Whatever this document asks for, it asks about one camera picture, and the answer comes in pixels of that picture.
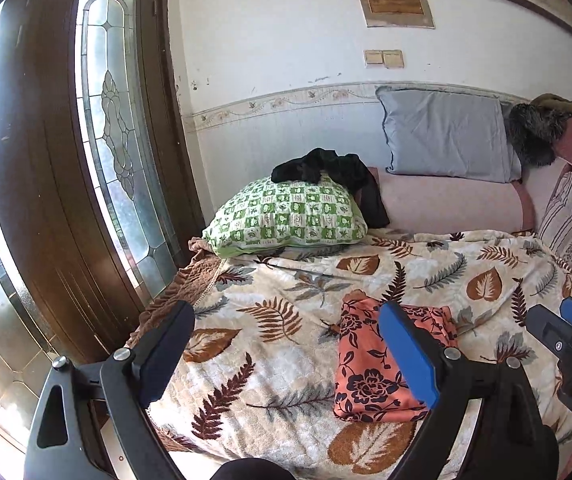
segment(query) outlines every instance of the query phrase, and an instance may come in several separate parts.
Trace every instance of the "folded orange fabric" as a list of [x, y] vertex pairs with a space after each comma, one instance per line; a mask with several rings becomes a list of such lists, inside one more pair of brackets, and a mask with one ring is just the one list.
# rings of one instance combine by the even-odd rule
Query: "folded orange fabric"
[[[377, 320], [381, 303], [362, 290], [353, 290], [343, 298], [333, 411], [341, 420], [422, 420], [429, 410], [410, 393], [379, 334]], [[457, 346], [457, 330], [450, 308], [402, 307], [415, 326], [428, 330], [444, 348]]]

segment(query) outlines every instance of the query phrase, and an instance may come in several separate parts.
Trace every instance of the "beige blanket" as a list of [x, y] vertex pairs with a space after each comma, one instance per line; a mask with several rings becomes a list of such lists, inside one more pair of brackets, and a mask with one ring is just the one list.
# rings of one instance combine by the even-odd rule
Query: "beige blanket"
[[[332, 410], [341, 298], [354, 289], [449, 305], [464, 354], [520, 359], [544, 423], [559, 440], [572, 434], [572, 414], [555, 396], [557, 360], [524, 328], [534, 304], [559, 311], [572, 273], [537, 240], [493, 231], [380, 235], [333, 250], [224, 262], [195, 305], [183, 359], [150, 406], [167, 449], [262, 457], [298, 478], [387, 478], [419, 423], [342, 422]], [[471, 402], [442, 478], [457, 474], [478, 410]]]

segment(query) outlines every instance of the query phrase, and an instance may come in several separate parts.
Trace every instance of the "gray pillowcase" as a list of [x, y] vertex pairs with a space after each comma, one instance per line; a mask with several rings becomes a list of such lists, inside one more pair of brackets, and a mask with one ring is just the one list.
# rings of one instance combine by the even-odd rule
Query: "gray pillowcase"
[[522, 167], [506, 140], [499, 99], [477, 95], [377, 89], [384, 107], [393, 174], [458, 176], [512, 182]]

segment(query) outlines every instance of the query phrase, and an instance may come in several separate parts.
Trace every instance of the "metal screw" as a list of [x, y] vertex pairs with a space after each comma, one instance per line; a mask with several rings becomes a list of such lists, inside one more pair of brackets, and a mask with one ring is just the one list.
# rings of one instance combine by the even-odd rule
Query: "metal screw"
[[512, 357], [512, 356], [506, 359], [506, 364], [508, 365], [509, 368], [519, 368], [520, 366], [522, 366], [520, 360], [517, 359], [517, 357]]
[[60, 355], [59, 357], [55, 358], [52, 362], [52, 367], [55, 370], [62, 370], [70, 361], [65, 355]]
[[449, 347], [444, 350], [444, 355], [446, 356], [446, 359], [456, 361], [461, 357], [461, 352], [456, 348]]
[[119, 348], [115, 350], [112, 356], [115, 358], [115, 361], [125, 361], [130, 357], [130, 348]]

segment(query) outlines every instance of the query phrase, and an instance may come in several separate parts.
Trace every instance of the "floral wallpaper border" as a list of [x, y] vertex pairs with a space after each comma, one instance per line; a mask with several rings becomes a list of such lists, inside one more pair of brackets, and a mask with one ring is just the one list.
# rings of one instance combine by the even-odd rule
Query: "floral wallpaper border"
[[298, 110], [301, 108], [314, 108], [344, 104], [363, 104], [377, 102], [375, 91], [382, 85], [396, 89], [421, 89], [475, 94], [487, 97], [496, 97], [502, 102], [515, 104], [525, 102], [526, 99], [501, 92], [493, 92], [470, 86], [432, 84], [419, 82], [362, 82], [314, 86], [288, 90], [244, 101], [237, 101], [217, 108], [211, 108], [183, 118], [184, 130], [187, 134], [207, 130], [221, 124], [232, 123], [251, 117], [260, 117], [268, 114]]

